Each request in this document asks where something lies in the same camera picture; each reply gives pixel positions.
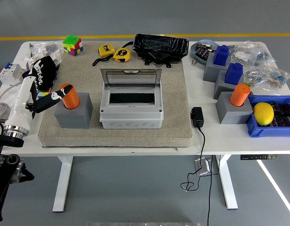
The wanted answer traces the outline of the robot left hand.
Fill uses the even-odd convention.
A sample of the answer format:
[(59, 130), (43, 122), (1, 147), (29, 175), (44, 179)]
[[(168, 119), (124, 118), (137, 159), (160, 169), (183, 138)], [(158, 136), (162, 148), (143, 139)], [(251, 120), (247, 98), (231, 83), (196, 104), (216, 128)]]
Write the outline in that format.
[(56, 78), (56, 65), (51, 57), (45, 56), (33, 64), (31, 70), (23, 74), (23, 82), (18, 92), (13, 113), (5, 122), (4, 130), (30, 130), (35, 113), (40, 113), (56, 105), (73, 89), (66, 85), (58, 91), (37, 98), (39, 90), (49, 89)]

